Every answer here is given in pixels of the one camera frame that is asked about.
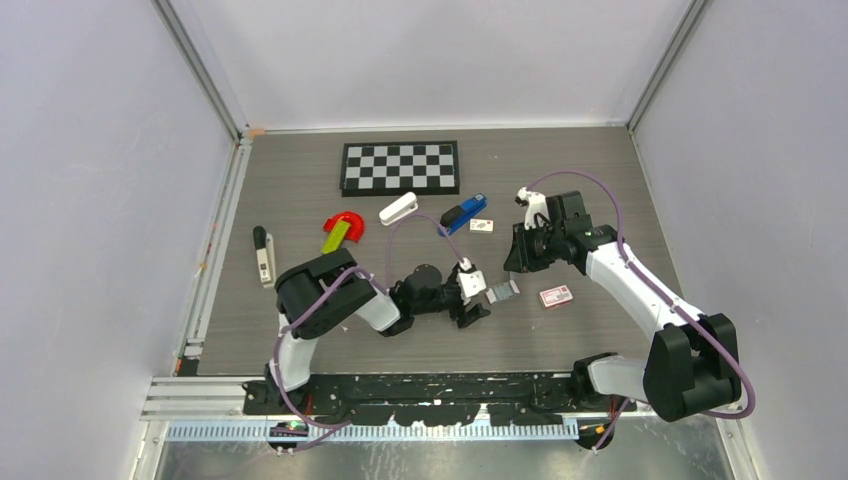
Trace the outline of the blue stapler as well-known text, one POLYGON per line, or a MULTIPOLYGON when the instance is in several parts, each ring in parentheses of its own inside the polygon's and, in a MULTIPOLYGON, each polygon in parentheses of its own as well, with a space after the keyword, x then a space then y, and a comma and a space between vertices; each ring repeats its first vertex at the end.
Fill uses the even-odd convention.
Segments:
POLYGON ((445 211, 439 218, 437 233, 440 236, 451 236, 466 225, 488 205, 487 197, 477 193, 461 204, 445 211))

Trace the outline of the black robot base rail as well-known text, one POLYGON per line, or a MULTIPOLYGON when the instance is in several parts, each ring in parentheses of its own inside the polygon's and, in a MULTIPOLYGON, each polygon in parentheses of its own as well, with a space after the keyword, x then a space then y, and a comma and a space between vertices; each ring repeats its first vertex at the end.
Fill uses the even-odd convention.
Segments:
POLYGON ((287 395, 270 377, 242 388, 247 415, 299 411, 326 425, 466 426, 486 413, 494 426, 544 426, 564 414, 608 419, 623 402, 580 396, 569 373, 553 372, 314 374, 287 395))

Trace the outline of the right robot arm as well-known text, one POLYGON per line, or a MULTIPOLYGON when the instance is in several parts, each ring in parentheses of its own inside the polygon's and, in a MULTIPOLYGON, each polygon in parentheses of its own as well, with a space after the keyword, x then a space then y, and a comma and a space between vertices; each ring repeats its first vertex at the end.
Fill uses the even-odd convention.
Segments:
POLYGON ((505 271, 534 273, 564 261, 605 289, 650 342, 644 360, 602 353, 576 361, 570 393, 577 406, 591 411, 610 396, 627 397, 673 422, 742 398, 736 329, 727 316, 706 315, 676 296, 612 226, 593 224, 579 192, 521 188, 515 201, 525 218, 512 227, 505 271))

